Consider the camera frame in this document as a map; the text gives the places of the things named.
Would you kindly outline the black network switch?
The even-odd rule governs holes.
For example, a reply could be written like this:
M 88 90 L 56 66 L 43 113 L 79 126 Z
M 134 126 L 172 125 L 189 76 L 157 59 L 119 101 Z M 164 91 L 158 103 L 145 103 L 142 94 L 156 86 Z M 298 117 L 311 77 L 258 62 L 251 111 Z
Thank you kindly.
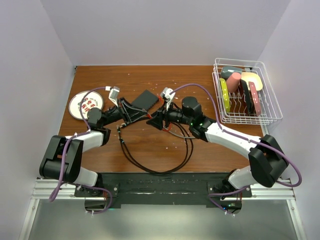
M 149 111 L 158 102 L 158 96 L 156 96 L 149 90 L 145 90 L 131 104 L 134 107 Z

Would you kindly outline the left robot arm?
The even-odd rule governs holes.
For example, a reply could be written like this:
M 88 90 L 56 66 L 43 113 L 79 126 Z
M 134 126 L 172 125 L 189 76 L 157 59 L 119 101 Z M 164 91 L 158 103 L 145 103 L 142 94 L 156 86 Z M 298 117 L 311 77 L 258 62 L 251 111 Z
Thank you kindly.
M 156 99 L 140 95 L 131 103 L 122 97 L 118 106 L 107 111 L 92 108 L 87 114 L 89 130 L 73 136 L 54 135 L 51 138 L 39 167 L 40 176 L 85 185 L 88 193 L 99 196 L 104 190 L 104 184 L 98 180 L 97 172 L 81 167 L 83 153 L 104 146 L 109 141 L 111 130 L 105 128 L 106 125 L 121 119 L 131 124 L 146 116 L 155 103 Z

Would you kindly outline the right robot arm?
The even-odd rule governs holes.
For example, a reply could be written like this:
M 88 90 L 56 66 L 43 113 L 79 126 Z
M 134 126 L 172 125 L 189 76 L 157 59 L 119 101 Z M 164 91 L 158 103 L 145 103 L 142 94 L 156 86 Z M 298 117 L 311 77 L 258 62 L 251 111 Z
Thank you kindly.
M 202 106 L 192 96 L 185 97 L 180 108 L 173 103 L 164 104 L 146 123 L 158 130 L 174 123 L 187 125 L 196 139 L 222 145 L 248 159 L 249 165 L 231 171 L 222 185 L 223 192 L 230 197 L 256 183 L 271 188 L 289 165 L 274 137 L 251 136 L 219 126 L 216 120 L 204 115 Z

